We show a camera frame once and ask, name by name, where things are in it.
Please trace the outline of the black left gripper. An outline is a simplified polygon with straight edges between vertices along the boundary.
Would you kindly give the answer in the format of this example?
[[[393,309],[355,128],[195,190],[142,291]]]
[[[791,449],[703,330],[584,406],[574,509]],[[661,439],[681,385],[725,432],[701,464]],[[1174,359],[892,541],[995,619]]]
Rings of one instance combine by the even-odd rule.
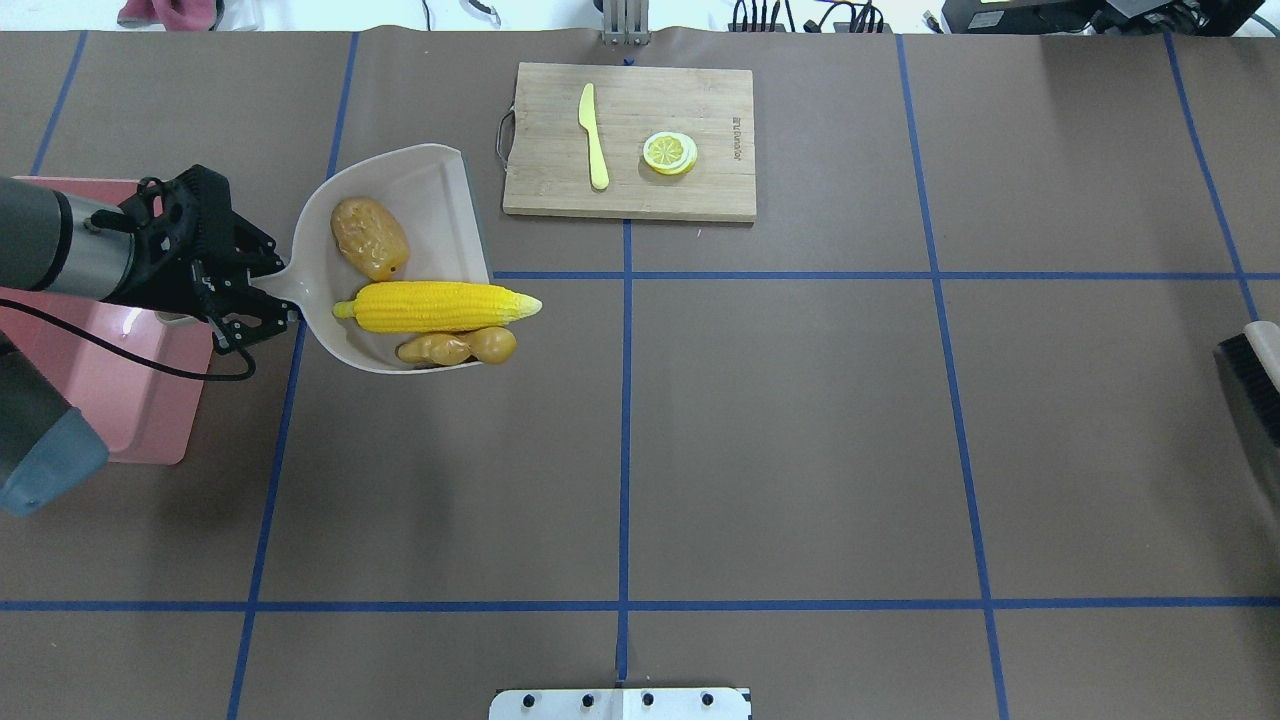
[[[232,205],[227,177],[192,165],[178,177],[145,177],[136,192],[100,213],[104,231],[131,238],[125,270],[105,300],[196,318],[212,350],[236,354],[285,332],[300,307],[253,287],[287,266],[276,241]]]

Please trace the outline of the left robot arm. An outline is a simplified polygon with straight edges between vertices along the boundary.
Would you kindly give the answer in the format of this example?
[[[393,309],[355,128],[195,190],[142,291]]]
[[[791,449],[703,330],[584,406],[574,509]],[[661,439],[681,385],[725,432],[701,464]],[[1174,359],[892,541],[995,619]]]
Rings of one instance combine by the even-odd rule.
[[[228,179],[3,179],[3,511],[27,518],[109,462],[172,465],[204,388],[300,319],[260,287],[285,260]]]

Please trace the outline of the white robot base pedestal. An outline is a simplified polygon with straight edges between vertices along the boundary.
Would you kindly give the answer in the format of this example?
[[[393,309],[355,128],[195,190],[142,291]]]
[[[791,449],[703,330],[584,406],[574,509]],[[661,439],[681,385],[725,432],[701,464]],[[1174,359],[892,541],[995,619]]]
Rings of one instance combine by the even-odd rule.
[[[753,719],[750,691],[731,687],[509,689],[489,719]]]

